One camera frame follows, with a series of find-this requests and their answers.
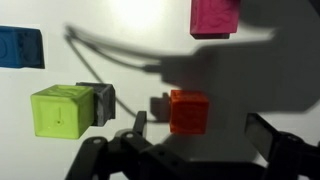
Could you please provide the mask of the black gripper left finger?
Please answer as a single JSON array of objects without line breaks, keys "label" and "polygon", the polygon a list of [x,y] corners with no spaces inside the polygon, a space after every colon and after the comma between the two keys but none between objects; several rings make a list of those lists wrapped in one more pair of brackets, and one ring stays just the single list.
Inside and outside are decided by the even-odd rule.
[{"label": "black gripper left finger", "polygon": [[132,129],[120,130],[108,141],[104,137],[86,139],[65,180],[109,180],[122,172],[129,180],[206,180],[209,173],[187,162],[161,144],[152,145],[144,137],[147,113],[139,111]]}]

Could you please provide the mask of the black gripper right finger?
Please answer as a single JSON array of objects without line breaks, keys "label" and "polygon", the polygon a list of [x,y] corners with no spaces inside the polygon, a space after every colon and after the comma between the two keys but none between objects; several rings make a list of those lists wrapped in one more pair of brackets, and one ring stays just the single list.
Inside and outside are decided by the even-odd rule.
[{"label": "black gripper right finger", "polygon": [[263,180],[320,180],[320,147],[302,138],[278,131],[257,113],[248,113],[245,136],[268,162]]}]

